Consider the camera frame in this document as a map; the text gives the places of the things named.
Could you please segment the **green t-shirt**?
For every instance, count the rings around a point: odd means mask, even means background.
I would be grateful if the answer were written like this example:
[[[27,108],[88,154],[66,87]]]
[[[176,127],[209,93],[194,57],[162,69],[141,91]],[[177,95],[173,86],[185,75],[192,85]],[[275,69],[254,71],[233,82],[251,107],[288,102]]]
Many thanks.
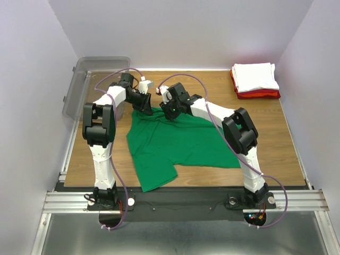
[[[211,122],[188,114],[170,121],[161,108],[152,111],[146,115],[134,110],[126,135],[143,192],[175,180],[175,165],[240,168]]]

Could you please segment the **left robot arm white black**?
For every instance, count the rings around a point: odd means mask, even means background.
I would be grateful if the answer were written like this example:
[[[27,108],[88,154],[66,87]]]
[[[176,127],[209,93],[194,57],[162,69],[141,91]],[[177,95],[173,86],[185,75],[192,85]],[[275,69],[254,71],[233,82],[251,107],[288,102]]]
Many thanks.
[[[121,103],[130,103],[133,109],[152,115],[148,89],[153,82],[144,76],[137,88],[133,87],[135,77],[123,73],[119,82],[113,82],[93,103],[83,106],[82,136],[92,154],[95,169],[95,184],[92,195],[86,195],[90,206],[99,205],[105,209],[114,209],[118,202],[116,181],[112,166],[112,146],[116,134],[116,109]]]

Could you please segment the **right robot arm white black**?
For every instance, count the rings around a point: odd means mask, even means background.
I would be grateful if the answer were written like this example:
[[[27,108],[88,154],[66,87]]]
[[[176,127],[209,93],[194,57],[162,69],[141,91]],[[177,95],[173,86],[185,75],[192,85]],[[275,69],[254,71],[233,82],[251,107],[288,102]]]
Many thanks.
[[[266,201],[269,188],[258,161],[258,131],[246,109],[233,110],[213,104],[197,94],[189,95],[181,83],[159,86],[156,94],[162,96],[160,106],[167,119],[174,120],[180,114],[189,114],[212,122],[239,160],[245,203],[257,207]]]

